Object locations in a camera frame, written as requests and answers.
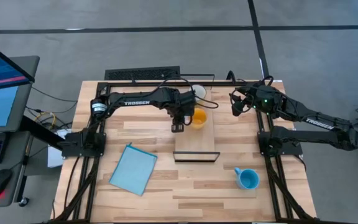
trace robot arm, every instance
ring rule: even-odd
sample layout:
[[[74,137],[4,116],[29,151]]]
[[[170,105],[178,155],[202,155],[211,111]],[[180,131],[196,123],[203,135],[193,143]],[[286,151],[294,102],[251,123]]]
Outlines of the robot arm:
[[[358,149],[358,132],[350,121],[335,118],[308,109],[303,103],[287,97],[276,88],[265,85],[265,82],[250,82],[235,89],[246,97],[230,94],[232,112],[239,116],[243,108],[255,108],[274,118],[283,118],[287,121],[302,121],[327,129],[328,131],[291,131],[284,127],[274,126],[270,132],[270,145],[281,147],[283,142],[318,142],[330,144],[338,149],[351,151]]]
[[[192,91],[180,93],[176,88],[158,88],[151,92],[111,93],[91,101],[91,116],[96,120],[110,117],[122,106],[152,105],[166,109],[172,120],[172,132],[183,132],[185,116],[193,116],[196,104]]]

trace blue mug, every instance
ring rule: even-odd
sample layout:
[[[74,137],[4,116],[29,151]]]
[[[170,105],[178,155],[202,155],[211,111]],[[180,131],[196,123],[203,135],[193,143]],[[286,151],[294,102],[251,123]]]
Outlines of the blue mug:
[[[256,171],[252,169],[240,170],[240,168],[235,167],[234,172],[237,174],[237,185],[241,189],[252,190],[258,187],[259,176]]]

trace concrete floor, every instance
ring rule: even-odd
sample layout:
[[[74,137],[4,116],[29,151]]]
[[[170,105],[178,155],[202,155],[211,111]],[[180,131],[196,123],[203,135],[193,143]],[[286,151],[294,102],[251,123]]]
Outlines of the concrete floor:
[[[257,0],[261,26],[358,25],[357,0]],[[0,29],[251,25],[245,0],[0,0]],[[262,31],[270,74],[306,106],[346,119],[357,117],[358,30]],[[35,86],[76,99],[83,80],[109,68],[180,65],[183,73],[260,79],[252,31],[100,34],[0,34],[0,51],[39,55]],[[69,103],[32,91],[28,106],[63,111]],[[62,114],[65,121],[74,111]],[[298,129],[314,129],[296,124]],[[323,220],[358,223],[358,150],[302,144],[311,192]],[[29,177],[24,208],[0,208],[0,223],[47,220],[59,171]]]

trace yellow cup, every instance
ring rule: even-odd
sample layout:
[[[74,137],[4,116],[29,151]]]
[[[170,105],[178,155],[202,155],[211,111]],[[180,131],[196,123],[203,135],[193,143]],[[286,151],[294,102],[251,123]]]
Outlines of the yellow cup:
[[[194,115],[192,116],[193,122],[191,122],[191,127],[194,129],[202,128],[207,120],[207,115],[205,110],[200,108],[194,109]]]

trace butcher block tabletop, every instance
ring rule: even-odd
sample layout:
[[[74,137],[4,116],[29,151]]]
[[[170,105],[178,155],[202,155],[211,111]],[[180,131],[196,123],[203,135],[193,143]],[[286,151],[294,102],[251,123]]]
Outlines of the butcher block tabletop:
[[[73,131],[80,131],[87,125],[90,101],[95,98],[97,84],[98,81],[82,83]],[[273,86],[284,91],[280,81],[274,82]],[[154,88],[112,87],[111,91],[145,92]],[[239,117],[232,115],[229,93],[233,89],[233,86],[213,86],[211,89],[212,100],[219,103],[219,108],[213,110],[214,139],[210,140],[214,141],[215,151],[221,153],[215,163],[174,162],[175,134],[171,132],[172,119],[166,110],[153,106],[131,106],[116,110],[106,120],[107,142],[104,156],[100,158],[91,222],[275,221],[265,161],[257,142],[259,128],[256,113],[250,110]],[[263,117],[266,128],[267,120]],[[282,119],[275,119],[274,124],[293,128],[292,122]],[[121,154],[130,142],[134,147],[158,156],[143,196],[109,184]],[[75,160],[75,157],[71,157],[63,163],[54,201],[57,215],[63,211],[68,179]],[[303,164],[294,156],[282,156],[282,161],[289,191],[304,210],[315,217]],[[78,189],[82,162],[80,158],[74,170],[67,203]],[[259,187],[255,190],[239,189],[235,167],[256,170],[260,178]],[[282,195],[277,191],[281,214],[285,217]],[[88,190],[82,199],[79,218],[85,216],[87,198]]]

